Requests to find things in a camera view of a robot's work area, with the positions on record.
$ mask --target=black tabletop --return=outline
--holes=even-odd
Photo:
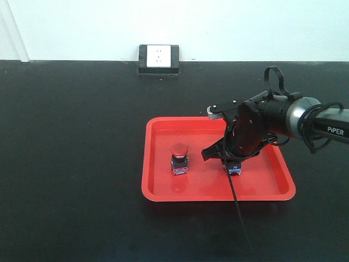
[[[263,90],[349,107],[349,63],[184,62],[138,76],[136,62],[0,61],[0,261],[348,261],[349,147],[282,153],[284,202],[154,203],[142,195],[145,126],[157,116]]]

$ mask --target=electrical outlet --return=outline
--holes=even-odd
[[[171,67],[171,46],[147,45],[147,67]]]
[[[140,45],[138,73],[179,74],[178,45]]]

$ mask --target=red tray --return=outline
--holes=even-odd
[[[224,120],[208,117],[157,117],[147,124],[142,192],[151,201],[232,201],[228,177],[220,159],[203,161],[201,151],[224,135]],[[171,147],[189,146],[187,174],[173,175]],[[243,162],[233,176],[238,200],[288,200],[296,193],[285,160],[276,146]]]

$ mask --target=black cable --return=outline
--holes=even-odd
[[[280,71],[280,69],[278,67],[273,65],[271,67],[267,67],[267,69],[264,71],[264,83],[267,86],[268,99],[273,99],[273,90],[272,90],[272,87],[271,87],[270,81],[269,81],[269,71],[270,70],[273,70],[279,79],[279,89],[280,89],[281,93],[284,96],[288,96],[290,93],[289,93],[289,91],[287,91],[287,89],[284,86],[284,75],[282,74],[282,72]]]
[[[249,248],[254,253],[255,251],[252,248],[251,241],[250,241],[249,235],[247,233],[244,220],[242,218],[242,214],[241,214],[240,206],[239,206],[239,203],[238,203],[238,198],[237,198],[237,195],[236,195],[236,191],[235,191],[235,188],[234,188],[234,185],[233,185],[233,181],[231,179],[231,175],[229,174],[229,169],[227,168],[227,157],[226,157],[226,154],[225,154],[225,143],[226,143],[226,137],[228,135],[228,131],[229,130],[230,130],[230,127],[227,124],[227,126],[225,128],[225,132],[224,132],[224,137],[223,137],[223,162],[224,162],[224,168],[225,168],[225,171],[226,171],[226,173],[228,175],[229,184],[230,184],[230,188],[231,188],[231,191],[233,193],[233,196],[234,196],[234,203],[235,203],[236,210],[238,212],[238,216],[239,216],[241,227],[242,227],[242,229],[244,231],[244,235],[245,235],[246,241],[247,241],[247,243],[249,245]]]
[[[267,133],[266,138],[267,138],[268,144],[271,144],[273,146],[284,146],[290,141],[290,137],[288,137],[284,142],[274,143],[274,141],[277,141],[277,139],[278,139],[278,136],[275,133]]]
[[[328,146],[328,144],[331,142],[331,139],[327,139],[327,141],[323,143],[321,146],[316,147],[313,141],[323,139],[323,137],[311,134],[312,123],[318,114],[320,114],[323,110],[328,109],[329,107],[334,105],[337,105],[340,109],[344,109],[343,104],[339,102],[332,102],[326,105],[313,105],[302,114],[298,121],[298,131],[301,134],[304,143],[309,148],[310,152],[313,154],[316,153],[317,150],[323,149],[326,146]]]

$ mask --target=red button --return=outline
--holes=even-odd
[[[172,155],[176,158],[183,158],[188,154],[188,146],[185,144],[175,144],[172,148]]]

